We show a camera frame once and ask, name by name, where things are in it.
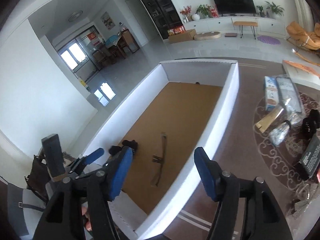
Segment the silver foil bundle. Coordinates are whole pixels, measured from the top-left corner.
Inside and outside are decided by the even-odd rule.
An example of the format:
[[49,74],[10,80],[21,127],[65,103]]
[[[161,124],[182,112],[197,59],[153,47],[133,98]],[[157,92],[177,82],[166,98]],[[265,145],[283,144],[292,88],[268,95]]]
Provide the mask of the silver foil bundle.
[[279,126],[274,128],[268,134],[270,142],[274,146],[278,147],[284,141],[290,129],[291,129],[291,122],[289,120],[283,121]]

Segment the wooden stick pack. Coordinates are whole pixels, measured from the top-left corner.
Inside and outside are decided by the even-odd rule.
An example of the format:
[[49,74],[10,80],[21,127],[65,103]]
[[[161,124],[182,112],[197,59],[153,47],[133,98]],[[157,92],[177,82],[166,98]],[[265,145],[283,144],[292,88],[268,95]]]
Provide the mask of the wooden stick pack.
[[255,124],[255,127],[259,129],[261,133],[264,133],[271,124],[283,113],[284,108],[282,106],[275,107],[270,113],[264,116],[260,121]]

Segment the black cloth bundle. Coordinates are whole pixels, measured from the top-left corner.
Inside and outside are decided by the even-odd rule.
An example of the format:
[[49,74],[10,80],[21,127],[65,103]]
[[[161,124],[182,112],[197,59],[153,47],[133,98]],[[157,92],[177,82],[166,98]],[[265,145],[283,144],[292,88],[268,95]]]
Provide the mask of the black cloth bundle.
[[303,119],[301,134],[305,140],[310,140],[319,129],[319,111],[312,109],[309,115]]

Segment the blue white carton box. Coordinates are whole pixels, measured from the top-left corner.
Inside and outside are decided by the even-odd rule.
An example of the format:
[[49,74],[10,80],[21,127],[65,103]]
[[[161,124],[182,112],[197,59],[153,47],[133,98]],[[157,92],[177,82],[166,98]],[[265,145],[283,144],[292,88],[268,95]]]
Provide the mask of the blue white carton box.
[[274,77],[264,77],[265,110],[271,111],[279,103],[278,88]]

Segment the large white cardboard box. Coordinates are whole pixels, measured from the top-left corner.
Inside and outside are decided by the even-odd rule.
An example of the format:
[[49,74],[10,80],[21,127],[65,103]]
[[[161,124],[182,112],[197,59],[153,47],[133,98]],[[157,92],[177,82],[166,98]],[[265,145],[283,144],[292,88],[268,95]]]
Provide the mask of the large white cardboard box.
[[213,158],[239,91],[234,60],[163,61],[120,103],[82,153],[138,142],[112,218],[129,239],[163,233],[180,213],[200,176],[194,150]]

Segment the clear plastic packaged item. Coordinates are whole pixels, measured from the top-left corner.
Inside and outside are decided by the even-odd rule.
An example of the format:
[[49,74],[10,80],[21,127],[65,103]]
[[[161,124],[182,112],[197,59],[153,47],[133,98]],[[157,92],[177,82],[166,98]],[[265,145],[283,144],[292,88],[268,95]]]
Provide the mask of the clear plastic packaged item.
[[287,119],[291,121],[292,125],[300,123],[305,117],[305,111],[295,84],[285,75],[277,76],[276,84],[279,99],[284,105]]

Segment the wooden dining chair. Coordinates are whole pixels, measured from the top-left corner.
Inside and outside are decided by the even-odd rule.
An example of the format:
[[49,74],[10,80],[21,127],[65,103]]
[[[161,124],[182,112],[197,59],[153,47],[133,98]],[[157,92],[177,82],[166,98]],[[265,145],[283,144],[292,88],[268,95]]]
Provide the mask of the wooden dining chair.
[[123,53],[125,52],[125,48],[127,48],[133,54],[140,49],[140,46],[138,45],[129,29],[120,32],[120,39],[117,46]]

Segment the brown cardboard box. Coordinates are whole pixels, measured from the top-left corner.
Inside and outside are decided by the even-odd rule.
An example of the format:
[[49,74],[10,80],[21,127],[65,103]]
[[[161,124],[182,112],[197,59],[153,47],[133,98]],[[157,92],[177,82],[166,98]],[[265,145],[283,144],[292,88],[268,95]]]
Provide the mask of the brown cardboard box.
[[192,41],[196,35],[195,29],[186,30],[183,33],[169,36],[169,43],[180,43],[186,41]]

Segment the red flower vase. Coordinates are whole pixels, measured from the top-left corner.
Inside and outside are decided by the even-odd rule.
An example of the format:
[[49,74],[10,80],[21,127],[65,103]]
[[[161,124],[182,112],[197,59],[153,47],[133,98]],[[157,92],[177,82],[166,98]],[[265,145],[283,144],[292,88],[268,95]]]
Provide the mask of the red flower vase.
[[191,17],[192,6],[188,5],[180,10],[180,14],[184,16],[185,22],[189,22]]

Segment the purple round floor mat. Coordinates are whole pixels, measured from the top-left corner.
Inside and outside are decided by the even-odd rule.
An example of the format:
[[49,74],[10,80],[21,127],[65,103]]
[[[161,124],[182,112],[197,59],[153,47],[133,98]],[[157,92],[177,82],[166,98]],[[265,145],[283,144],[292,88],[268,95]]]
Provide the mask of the purple round floor mat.
[[280,45],[281,42],[274,37],[271,36],[266,36],[266,35],[261,35],[258,36],[258,41],[263,42],[264,44],[270,44],[270,45]]

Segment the green potted plant left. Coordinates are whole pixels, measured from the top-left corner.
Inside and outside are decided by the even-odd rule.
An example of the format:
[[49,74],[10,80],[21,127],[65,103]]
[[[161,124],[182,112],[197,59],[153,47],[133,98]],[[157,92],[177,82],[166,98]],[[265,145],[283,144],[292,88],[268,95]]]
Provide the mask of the green potted plant left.
[[211,16],[211,6],[207,4],[201,4],[196,9],[197,14],[201,14],[204,18]]

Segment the green potted plant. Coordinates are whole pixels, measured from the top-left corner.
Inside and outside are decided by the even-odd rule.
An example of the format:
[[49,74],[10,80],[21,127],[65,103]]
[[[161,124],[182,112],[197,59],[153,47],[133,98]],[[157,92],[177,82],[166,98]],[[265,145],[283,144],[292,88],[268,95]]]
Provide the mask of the green potted plant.
[[279,5],[276,5],[274,2],[266,1],[266,9],[272,12],[272,17],[275,20],[280,20],[281,17],[284,16],[284,8]]
[[211,6],[207,4],[201,4],[196,9],[197,14],[201,14],[204,18],[211,16]]

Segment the white long tv cabinet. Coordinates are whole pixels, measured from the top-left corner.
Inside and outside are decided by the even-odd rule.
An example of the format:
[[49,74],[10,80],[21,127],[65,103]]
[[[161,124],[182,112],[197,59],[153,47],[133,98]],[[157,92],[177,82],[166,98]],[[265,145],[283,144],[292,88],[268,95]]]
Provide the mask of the white long tv cabinet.
[[205,18],[196,21],[184,23],[185,30],[195,29],[197,33],[205,33],[209,31],[219,31],[221,33],[240,33],[239,25],[235,22],[255,22],[258,26],[254,28],[258,35],[271,35],[284,37],[286,35],[285,23],[283,21],[274,20],[272,18],[263,17],[217,17]]

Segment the black flat screen television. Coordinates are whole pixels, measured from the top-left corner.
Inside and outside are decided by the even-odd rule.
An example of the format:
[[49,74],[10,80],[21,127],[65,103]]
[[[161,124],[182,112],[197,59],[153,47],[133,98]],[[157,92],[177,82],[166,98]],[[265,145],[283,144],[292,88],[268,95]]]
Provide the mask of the black flat screen television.
[[214,0],[214,3],[221,15],[256,13],[253,0]]

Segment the small dark potted plant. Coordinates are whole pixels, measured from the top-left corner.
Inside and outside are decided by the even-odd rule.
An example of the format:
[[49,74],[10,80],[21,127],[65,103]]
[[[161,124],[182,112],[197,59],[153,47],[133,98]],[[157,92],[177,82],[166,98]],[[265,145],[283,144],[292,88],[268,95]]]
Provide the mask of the small dark potted plant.
[[257,7],[257,9],[259,11],[260,17],[265,17],[264,7],[262,5],[257,5],[256,7]]

